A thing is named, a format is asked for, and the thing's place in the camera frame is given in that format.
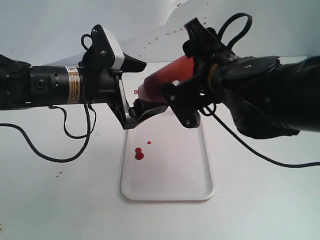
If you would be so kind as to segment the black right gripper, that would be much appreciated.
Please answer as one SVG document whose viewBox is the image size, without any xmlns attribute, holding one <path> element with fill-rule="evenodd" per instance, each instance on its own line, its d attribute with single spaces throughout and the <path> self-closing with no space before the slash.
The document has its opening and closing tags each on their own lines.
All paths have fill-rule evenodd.
<svg viewBox="0 0 320 240">
<path fill-rule="evenodd" d="M 222 43 L 219 31 L 203 26 L 197 17 L 188 21 L 184 28 L 188 40 L 182 49 L 187 58 L 194 60 L 193 76 L 177 85 L 164 83 L 161 93 L 182 126 L 194 129 L 200 126 L 200 100 L 221 99 L 219 90 L 212 87 L 212 79 L 219 67 L 230 62 L 234 53 Z"/>
</svg>

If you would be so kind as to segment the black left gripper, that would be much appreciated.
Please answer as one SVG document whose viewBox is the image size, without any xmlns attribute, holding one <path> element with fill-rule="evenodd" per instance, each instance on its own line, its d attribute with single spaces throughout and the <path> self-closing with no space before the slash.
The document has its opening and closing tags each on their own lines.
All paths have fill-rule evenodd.
<svg viewBox="0 0 320 240">
<path fill-rule="evenodd" d="M 124 130 L 134 129 L 151 117 L 164 113 L 168 105 L 163 102 L 150 102 L 137 98 L 133 106 L 124 105 L 124 90 L 119 85 L 122 73 L 141 73 L 147 63 L 124 53 L 120 70 L 112 70 L 115 57 L 103 26 L 97 24 L 90 34 L 83 35 L 91 39 L 91 46 L 85 50 L 79 66 L 83 68 L 85 79 L 85 97 L 90 103 L 105 103 L 114 113 Z"/>
</svg>

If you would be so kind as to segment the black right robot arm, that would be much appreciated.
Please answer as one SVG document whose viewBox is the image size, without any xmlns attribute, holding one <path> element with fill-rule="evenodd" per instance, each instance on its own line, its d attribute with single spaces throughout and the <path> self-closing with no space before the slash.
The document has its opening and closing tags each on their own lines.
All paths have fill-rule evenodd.
<svg viewBox="0 0 320 240">
<path fill-rule="evenodd" d="M 237 130 L 253 139 L 295 136 L 320 129 L 320 58 L 282 64 L 278 56 L 239 57 L 233 46 L 250 30 L 246 16 L 242 31 L 222 43 L 227 27 L 244 13 L 230 17 L 220 28 L 204 27 L 197 18 L 185 24 L 188 40 L 182 48 L 194 60 L 186 81 L 162 86 L 162 94 L 186 128 L 196 128 L 210 105 L 225 105 Z"/>
</svg>

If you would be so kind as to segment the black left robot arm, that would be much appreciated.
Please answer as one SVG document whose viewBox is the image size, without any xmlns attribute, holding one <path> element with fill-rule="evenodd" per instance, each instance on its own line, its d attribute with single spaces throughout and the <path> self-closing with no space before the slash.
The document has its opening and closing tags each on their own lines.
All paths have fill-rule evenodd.
<svg viewBox="0 0 320 240">
<path fill-rule="evenodd" d="M 143 72 L 147 64 L 125 54 L 113 33 L 102 25 L 95 25 L 88 37 L 91 46 L 85 48 L 76 67 L 35 66 L 1 56 L 0 108 L 107 104 L 125 130 L 167 110 L 164 103 L 141 99 L 130 106 L 122 75 Z"/>
</svg>

